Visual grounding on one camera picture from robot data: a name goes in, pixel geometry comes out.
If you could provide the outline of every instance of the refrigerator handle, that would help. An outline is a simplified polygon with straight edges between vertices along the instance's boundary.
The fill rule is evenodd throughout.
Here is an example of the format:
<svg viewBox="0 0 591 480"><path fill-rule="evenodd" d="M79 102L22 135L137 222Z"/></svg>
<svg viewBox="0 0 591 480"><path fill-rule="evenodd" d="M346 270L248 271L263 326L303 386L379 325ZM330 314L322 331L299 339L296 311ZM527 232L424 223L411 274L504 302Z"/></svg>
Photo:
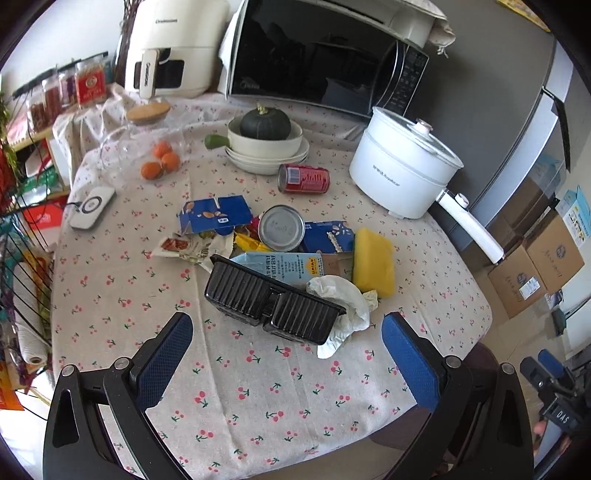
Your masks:
<svg viewBox="0 0 591 480"><path fill-rule="evenodd" d="M542 87L542 93L545 93L550 98L552 98L554 106L556 107L556 114L558 116L558 122L560 124L560 133L562 134L562 145L564 147L564 164L566 166L566 170L570 173L569 123L566 118L566 108L564 108L564 102L551 91L549 91L546 87Z"/></svg>

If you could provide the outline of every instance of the white plate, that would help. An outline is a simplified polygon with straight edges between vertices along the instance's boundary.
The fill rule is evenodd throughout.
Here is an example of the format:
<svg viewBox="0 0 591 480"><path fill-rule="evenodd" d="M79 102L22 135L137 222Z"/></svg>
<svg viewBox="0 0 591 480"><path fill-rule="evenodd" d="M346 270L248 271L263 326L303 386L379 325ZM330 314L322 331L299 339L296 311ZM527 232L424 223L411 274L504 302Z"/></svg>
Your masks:
<svg viewBox="0 0 591 480"><path fill-rule="evenodd" d="M237 159L232 158L230 156L228 156L228 159L235 167L238 167L241 170L247 171L248 173L254 173L255 175L277 175L277 172L279 171L279 167L281 167L281 164L252 165L249 163L241 162L240 160L237 160ZM302 158L298 162L291 162L291 163L292 164L304 163L305 160L306 160L306 157Z"/></svg>
<svg viewBox="0 0 591 480"><path fill-rule="evenodd" d="M298 163L301 161L302 158L308 156L308 152L310 151L310 143L306 140L305 137L302 137L300 149L296 152L293 157L289 158L256 158L256 157L249 157L248 155L243 155L241 153L235 152L234 150L226 147L226 154L228 157L232 157L235 160L242 161L245 163L253 164L253 165L281 165L282 163Z"/></svg>

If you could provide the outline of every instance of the tile floor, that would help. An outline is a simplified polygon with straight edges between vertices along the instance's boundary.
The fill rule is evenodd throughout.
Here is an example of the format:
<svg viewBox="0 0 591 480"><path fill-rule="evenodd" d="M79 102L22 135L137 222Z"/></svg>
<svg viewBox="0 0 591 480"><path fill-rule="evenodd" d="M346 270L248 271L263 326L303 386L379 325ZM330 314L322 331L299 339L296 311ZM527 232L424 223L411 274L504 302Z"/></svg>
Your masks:
<svg viewBox="0 0 591 480"><path fill-rule="evenodd" d="M537 356L547 348L559 360L564 360L564 348L555 338L551 316L544 303L538 302L513 319L508 318L501 301L487 277L488 270L480 269L475 279L484 292L493 313L491 329L483 338L499 362L510 362L517 369L525 356ZM540 402L535 390L522 381L530 422L535 422ZM29 399L26 406L47 418L47 409ZM0 411L0 432L34 480L41 480L44 422L28 412ZM35 442L23 441L21 432L33 433ZM381 480L394 466L402 452L363 439L328 455L298 463L280 470L258 475L256 480Z"/></svg>

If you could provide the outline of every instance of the green handle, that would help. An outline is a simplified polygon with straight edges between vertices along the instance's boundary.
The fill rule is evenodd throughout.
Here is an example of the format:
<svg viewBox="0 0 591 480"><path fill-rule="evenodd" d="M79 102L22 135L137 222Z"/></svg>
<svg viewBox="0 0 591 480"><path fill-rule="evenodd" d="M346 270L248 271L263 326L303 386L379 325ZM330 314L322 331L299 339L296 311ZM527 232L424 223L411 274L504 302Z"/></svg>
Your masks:
<svg viewBox="0 0 591 480"><path fill-rule="evenodd" d="M207 135L205 140L203 140L203 143L208 150L220 147L230 148L230 139L222 135Z"/></svg>

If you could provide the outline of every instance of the spice jar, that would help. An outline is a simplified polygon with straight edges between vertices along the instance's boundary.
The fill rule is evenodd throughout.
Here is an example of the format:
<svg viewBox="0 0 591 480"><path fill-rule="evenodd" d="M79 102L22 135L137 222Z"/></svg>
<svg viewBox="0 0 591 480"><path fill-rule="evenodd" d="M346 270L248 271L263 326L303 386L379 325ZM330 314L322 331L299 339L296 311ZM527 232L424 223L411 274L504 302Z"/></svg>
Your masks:
<svg viewBox="0 0 591 480"><path fill-rule="evenodd" d="M38 134L49 126L43 95L38 90L27 100L27 122L31 134Z"/></svg>
<svg viewBox="0 0 591 480"><path fill-rule="evenodd" d="M43 103L45 104L45 113L47 121L51 125L61 114L60 82L57 75L53 75L43 80Z"/></svg>
<svg viewBox="0 0 591 480"><path fill-rule="evenodd" d="M76 69L65 70L60 73L61 106L66 109L77 102L76 99Z"/></svg>
<svg viewBox="0 0 591 480"><path fill-rule="evenodd" d="M106 100L105 71L102 63L90 59L76 64L76 96L81 108Z"/></svg>

